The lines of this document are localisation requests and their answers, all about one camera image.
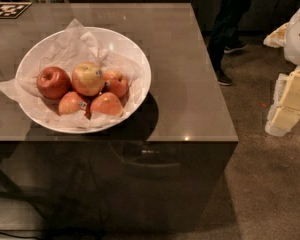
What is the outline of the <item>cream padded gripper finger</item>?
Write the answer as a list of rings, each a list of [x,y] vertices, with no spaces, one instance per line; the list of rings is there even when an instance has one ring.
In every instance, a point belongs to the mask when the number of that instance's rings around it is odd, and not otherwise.
[[[280,74],[275,83],[273,104],[270,107],[265,131],[281,137],[300,120],[300,66],[289,75]]]

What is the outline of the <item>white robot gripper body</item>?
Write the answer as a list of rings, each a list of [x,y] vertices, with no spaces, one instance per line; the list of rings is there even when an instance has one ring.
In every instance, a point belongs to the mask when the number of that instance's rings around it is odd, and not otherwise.
[[[300,8],[288,22],[284,56],[287,61],[300,66]]]

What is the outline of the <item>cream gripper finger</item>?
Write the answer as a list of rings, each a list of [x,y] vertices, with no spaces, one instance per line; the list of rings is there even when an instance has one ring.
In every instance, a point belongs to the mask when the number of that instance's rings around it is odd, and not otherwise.
[[[272,47],[272,48],[280,48],[284,47],[286,43],[286,30],[288,24],[284,23],[279,28],[274,30],[271,34],[267,35],[263,41],[263,44]]]

